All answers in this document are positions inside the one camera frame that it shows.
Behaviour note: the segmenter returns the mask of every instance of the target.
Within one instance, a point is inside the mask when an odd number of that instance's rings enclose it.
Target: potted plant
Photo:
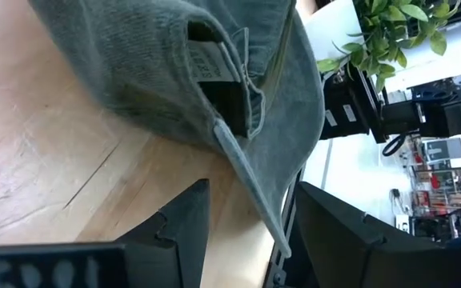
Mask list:
[[[361,36],[363,42],[349,42],[341,48],[335,47],[343,56],[317,61],[319,71],[327,73],[350,65],[376,75],[376,89],[380,91],[385,79],[395,76],[395,68],[389,63],[397,62],[407,67],[407,57],[403,50],[421,45],[430,39],[431,49],[444,55],[447,41],[439,28],[447,24],[459,7],[460,0],[451,9],[448,0],[353,0],[359,18],[361,32],[349,34]],[[409,35],[409,26],[416,23],[416,35]]]

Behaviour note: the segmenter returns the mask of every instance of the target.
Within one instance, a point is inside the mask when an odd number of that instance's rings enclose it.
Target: black cable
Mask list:
[[[382,155],[385,157],[392,156],[394,153],[398,152],[399,148],[403,146],[405,140],[407,140],[408,135],[417,134],[418,131],[410,131],[406,133],[401,133],[392,139],[385,147],[383,147]]]

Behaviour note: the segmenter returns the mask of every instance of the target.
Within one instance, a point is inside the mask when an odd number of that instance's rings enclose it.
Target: wooden desk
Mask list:
[[[25,0],[0,0],[0,244],[112,240],[211,184],[202,287],[259,287],[273,240],[227,160],[100,108]]]

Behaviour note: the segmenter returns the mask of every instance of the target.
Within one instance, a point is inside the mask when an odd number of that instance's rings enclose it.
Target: fabric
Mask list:
[[[224,153],[282,252],[287,186],[323,128],[294,0],[30,0],[106,107]]]

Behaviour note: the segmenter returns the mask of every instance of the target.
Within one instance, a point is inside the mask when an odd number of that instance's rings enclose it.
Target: wooden surface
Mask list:
[[[100,108],[24,0],[0,0],[0,244],[117,238],[211,184],[202,287],[258,287],[273,241],[227,160]]]

